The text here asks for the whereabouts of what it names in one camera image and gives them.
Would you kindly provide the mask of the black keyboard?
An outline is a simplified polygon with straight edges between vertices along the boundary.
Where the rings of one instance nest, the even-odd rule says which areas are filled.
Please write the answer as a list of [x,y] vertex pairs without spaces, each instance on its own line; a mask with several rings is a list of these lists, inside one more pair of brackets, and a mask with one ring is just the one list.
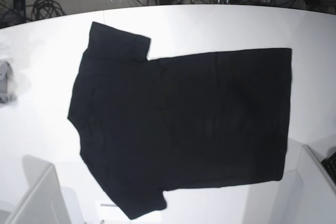
[[329,158],[324,159],[321,164],[332,178],[336,182],[336,167],[335,167],[336,153],[331,155]]

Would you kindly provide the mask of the white partition panel left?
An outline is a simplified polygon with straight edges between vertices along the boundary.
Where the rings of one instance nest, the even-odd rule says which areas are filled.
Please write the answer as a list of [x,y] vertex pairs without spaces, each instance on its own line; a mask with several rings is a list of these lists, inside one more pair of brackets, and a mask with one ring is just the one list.
[[61,187],[53,163],[25,155],[29,188],[16,206],[1,202],[1,223],[84,223],[78,197]]

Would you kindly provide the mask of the grey folded garment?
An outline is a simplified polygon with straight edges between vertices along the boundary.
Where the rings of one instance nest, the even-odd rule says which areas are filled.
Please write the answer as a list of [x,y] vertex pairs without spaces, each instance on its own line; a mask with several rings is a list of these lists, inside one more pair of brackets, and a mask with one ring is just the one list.
[[1,107],[16,99],[13,68],[8,61],[1,60]]

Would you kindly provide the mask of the black T-shirt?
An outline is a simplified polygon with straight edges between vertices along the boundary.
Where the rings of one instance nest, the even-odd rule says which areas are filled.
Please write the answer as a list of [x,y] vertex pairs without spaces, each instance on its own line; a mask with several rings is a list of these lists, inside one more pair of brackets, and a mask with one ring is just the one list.
[[125,215],[165,209],[164,191],[281,180],[292,50],[148,60],[150,43],[92,23],[68,113],[82,160]]

